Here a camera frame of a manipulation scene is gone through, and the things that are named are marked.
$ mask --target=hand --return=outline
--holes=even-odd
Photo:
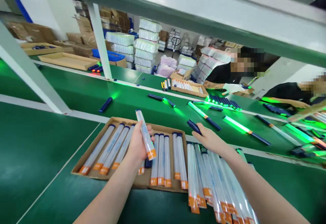
[[[218,135],[215,134],[211,129],[208,129],[203,126],[201,123],[196,124],[199,127],[199,130],[202,136],[195,131],[192,132],[192,135],[201,142],[205,148],[210,151],[220,155],[222,158],[228,156],[235,152],[226,142],[224,142]]]
[[[140,160],[140,162],[147,158],[147,151],[143,141],[143,135],[140,130],[142,124],[143,121],[140,121],[135,125],[127,152],[128,155],[132,155],[135,160]],[[152,127],[150,125],[147,126],[147,130],[150,135],[153,133]]]
[[[225,83],[223,89],[226,89],[229,93],[244,91],[245,89],[239,84]]]
[[[310,107],[310,105],[296,100],[290,100],[289,104],[292,105],[293,107],[301,108],[301,109],[307,109]]]

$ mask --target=blue plastic bin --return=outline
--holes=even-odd
[[[93,51],[93,57],[99,58],[98,49],[93,49],[92,51]],[[125,56],[122,54],[114,53],[111,51],[107,51],[107,52],[108,52],[109,61],[117,62],[125,58]]]

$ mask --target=person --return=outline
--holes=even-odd
[[[326,75],[321,75],[310,82],[287,82],[270,89],[262,101],[276,103],[279,107],[307,109],[312,104],[320,103],[325,98]]]
[[[135,126],[128,152],[116,172],[74,224],[115,224],[118,222],[138,169],[146,158],[146,150],[140,132],[141,124],[142,122]],[[261,224],[309,224],[285,198],[245,163],[233,148],[201,123],[197,123],[197,126],[202,136],[192,132],[193,136],[207,149],[225,159]],[[149,133],[152,133],[151,127],[147,126],[147,128]]]
[[[257,72],[258,63],[263,60],[264,53],[243,46],[232,49],[231,57],[230,63],[215,67],[209,74],[203,84],[206,89],[226,89],[230,93],[243,91],[239,85],[241,78]]]

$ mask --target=black shirt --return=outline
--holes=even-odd
[[[228,84],[239,84],[240,80],[240,73],[231,72],[231,63],[216,66],[206,78],[206,81]]]
[[[313,97],[313,94],[310,91],[302,91],[296,82],[287,82],[273,87],[264,97],[291,99],[311,105],[310,99]],[[289,104],[277,104],[277,106],[283,108],[291,107]]]

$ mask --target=cardboard tray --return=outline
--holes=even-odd
[[[100,133],[97,135],[97,137],[94,139],[94,141],[91,143],[89,148],[86,150],[86,152],[83,154],[83,156],[80,158],[80,160],[77,162],[75,167],[72,170],[72,174],[75,175],[80,175],[80,176],[85,176],[88,178],[94,178],[94,179],[100,179],[100,180],[106,180],[108,181],[110,177],[113,175],[115,170],[112,170],[110,168],[110,171],[107,175],[101,175],[99,171],[93,170],[94,165],[96,164],[97,160],[99,159],[100,155],[104,151],[107,143],[110,141],[111,137],[113,136],[115,130],[119,126],[120,123],[124,123],[126,126],[131,126],[132,124],[137,123],[136,120],[130,120],[130,119],[124,119],[124,118],[118,118],[118,117],[111,117],[109,121],[105,124],[103,129],[100,131]],[[89,155],[93,152],[94,148],[104,135],[105,131],[108,129],[108,127],[114,124],[115,125],[115,130],[112,132],[111,136],[107,140],[105,146],[103,147],[102,151],[96,158],[94,164],[92,165],[90,171],[88,172],[87,175],[83,175],[79,173],[79,170],[81,167],[84,165],[86,160],[88,159]],[[171,182],[172,182],[172,187],[167,188],[164,186],[150,186],[150,174],[151,174],[151,169],[146,169],[145,168],[145,174],[144,175],[138,175],[135,178],[135,181],[133,183],[133,188],[138,188],[138,189],[156,189],[156,190],[162,190],[162,191],[169,191],[169,192],[184,192],[187,193],[187,190],[184,190],[181,188],[180,181],[174,179],[174,159],[173,159],[173,140],[172,140],[172,133],[177,132],[177,133],[182,133],[182,143],[183,143],[183,150],[184,150],[184,155],[185,155],[185,163],[186,163],[186,169],[187,169],[187,144],[186,144],[186,136],[184,131],[169,128],[169,127],[164,127],[164,126],[159,126],[155,124],[150,124],[146,123],[147,125],[152,126],[153,134],[154,133],[164,133],[164,135],[168,135],[170,137],[170,169],[171,169]]]
[[[32,49],[34,46],[41,46],[44,45],[46,47],[48,46],[54,46],[56,47],[55,49],[53,48],[48,48],[48,49]],[[20,47],[24,50],[24,52],[30,56],[30,55],[40,55],[40,54],[48,54],[48,53],[58,53],[58,52],[63,52],[64,48],[49,44],[46,42],[35,42],[35,43],[21,43]]]
[[[89,67],[97,64],[97,61],[94,59],[68,53],[42,55],[39,56],[39,59],[45,63],[57,64],[79,70],[88,70]]]
[[[203,90],[203,93],[189,91],[187,89],[182,89],[182,88],[173,87],[173,86],[171,87],[171,90],[178,91],[178,92],[183,92],[183,93],[187,93],[187,94],[191,94],[191,95],[195,95],[195,96],[203,97],[203,98],[206,98],[208,96],[208,92],[206,91],[206,89],[204,88],[204,86],[201,85],[201,84],[194,83],[194,82],[189,82],[189,81],[186,81],[186,80],[175,79],[175,78],[174,78],[174,80],[177,80],[177,81],[180,81],[180,82],[189,83],[189,85],[192,86],[192,87],[201,87],[201,89]]]

